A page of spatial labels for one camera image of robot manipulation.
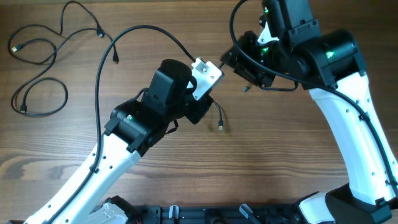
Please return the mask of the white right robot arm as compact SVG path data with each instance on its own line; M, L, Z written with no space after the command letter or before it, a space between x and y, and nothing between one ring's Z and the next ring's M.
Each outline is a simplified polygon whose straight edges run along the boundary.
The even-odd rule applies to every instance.
M377 117L366 63L347 30L322 34L308 1L263 1L260 35L233 37L222 62L273 90L275 77L307 90L325 116L349 181L293 208L293 223L384 223L397 208L397 160Z

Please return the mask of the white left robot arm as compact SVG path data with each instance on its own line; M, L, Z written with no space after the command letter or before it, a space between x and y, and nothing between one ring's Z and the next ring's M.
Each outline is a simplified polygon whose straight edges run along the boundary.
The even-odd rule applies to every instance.
M99 134L91 155L57 194L27 223L127 223L121 207L99 202L109 188L154 144L172 132L170 123L182 117L199 122L212 104L209 96L223 72L197 58L191 67L167 59L155 71L150 86L117 106Z

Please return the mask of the black cable gold plugs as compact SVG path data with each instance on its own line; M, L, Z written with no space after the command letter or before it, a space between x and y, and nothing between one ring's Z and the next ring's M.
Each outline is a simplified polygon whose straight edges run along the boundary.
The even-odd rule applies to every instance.
M221 64L219 65L219 69L221 70L222 66L224 65L223 62L221 62ZM245 86L243 92L247 92L249 90L249 86ZM217 110L218 110L218 114L219 114L219 120L218 120L218 129L219 131L223 131L224 130L224 122L223 122L223 114L222 114L222 110L219 106L219 104L213 100L213 104L216 106Z

